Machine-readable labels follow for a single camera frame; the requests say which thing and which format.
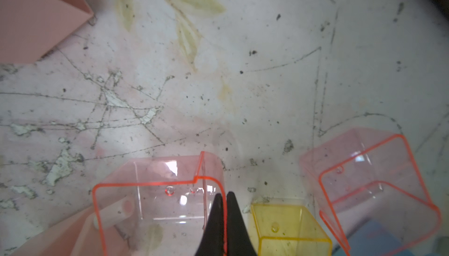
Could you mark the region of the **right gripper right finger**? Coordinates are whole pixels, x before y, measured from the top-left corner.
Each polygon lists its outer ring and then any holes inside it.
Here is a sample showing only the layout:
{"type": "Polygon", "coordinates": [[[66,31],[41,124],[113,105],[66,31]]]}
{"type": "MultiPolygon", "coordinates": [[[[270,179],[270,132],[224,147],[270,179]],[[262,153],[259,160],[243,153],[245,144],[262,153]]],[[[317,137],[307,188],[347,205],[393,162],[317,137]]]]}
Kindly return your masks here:
{"type": "Polygon", "coordinates": [[[230,191],[227,194],[227,238],[228,256],[257,256],[251,244],[236,195],[230,191]]]}

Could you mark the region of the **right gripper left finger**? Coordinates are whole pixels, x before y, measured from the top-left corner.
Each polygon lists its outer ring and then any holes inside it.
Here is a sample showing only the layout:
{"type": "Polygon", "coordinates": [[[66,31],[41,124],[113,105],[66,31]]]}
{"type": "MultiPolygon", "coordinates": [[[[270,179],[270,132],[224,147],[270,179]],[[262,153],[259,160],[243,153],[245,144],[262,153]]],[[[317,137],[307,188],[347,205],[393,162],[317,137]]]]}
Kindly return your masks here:
{"type": "Polygon", "coordinates": [[[224,208],[221,194],[216,194],[208,221],[195,256],[224,255],[224,208]]]}

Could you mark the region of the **yellow transparent tray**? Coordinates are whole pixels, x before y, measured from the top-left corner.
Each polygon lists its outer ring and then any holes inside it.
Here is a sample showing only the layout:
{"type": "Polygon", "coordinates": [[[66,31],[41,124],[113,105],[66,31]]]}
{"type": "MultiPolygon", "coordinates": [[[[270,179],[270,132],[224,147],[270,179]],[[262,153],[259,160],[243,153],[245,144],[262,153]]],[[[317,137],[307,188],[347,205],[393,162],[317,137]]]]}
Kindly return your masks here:
{"type": "Polygon", "coordinates": [[[251,205],[250,240],[259,256],[330,256],[332,241],[302,205],[251,205]]]}

